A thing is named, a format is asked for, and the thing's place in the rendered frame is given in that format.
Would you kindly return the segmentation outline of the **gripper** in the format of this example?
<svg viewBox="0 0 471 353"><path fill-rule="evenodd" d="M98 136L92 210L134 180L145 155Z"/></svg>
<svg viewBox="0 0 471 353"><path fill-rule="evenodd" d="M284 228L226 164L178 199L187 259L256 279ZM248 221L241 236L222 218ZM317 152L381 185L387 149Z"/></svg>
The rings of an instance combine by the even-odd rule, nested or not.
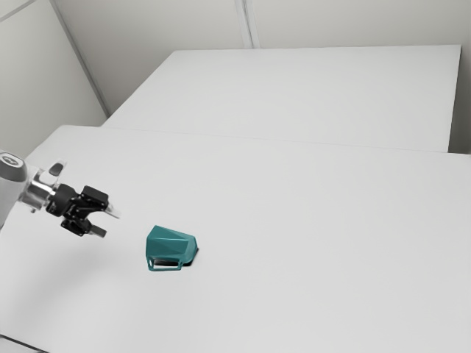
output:
<svg viewBox="0 0 471 353"><path fill-rule="evenodd" d="M59 184L50 197L46 212L56 217L67 217L63 219L61 227L80 237L89 234L104 238L107 234L105 229L93 225L87 219L91 213L103 212L117 219L121 217L106 193L87 185L81 193L77 193L71 186Z"/></svg>

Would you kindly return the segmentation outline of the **teal faceted mug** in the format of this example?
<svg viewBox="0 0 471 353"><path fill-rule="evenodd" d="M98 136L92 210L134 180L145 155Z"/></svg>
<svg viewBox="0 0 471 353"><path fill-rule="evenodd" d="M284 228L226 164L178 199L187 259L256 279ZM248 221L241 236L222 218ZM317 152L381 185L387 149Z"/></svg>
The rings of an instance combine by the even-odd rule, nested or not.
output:
<svg viewBox="0 0 471 353"><path fill-rule="evenodd" d="M150 271L180 271L194 261L196 238L155 225L146 237L146 263Z"/></svg>

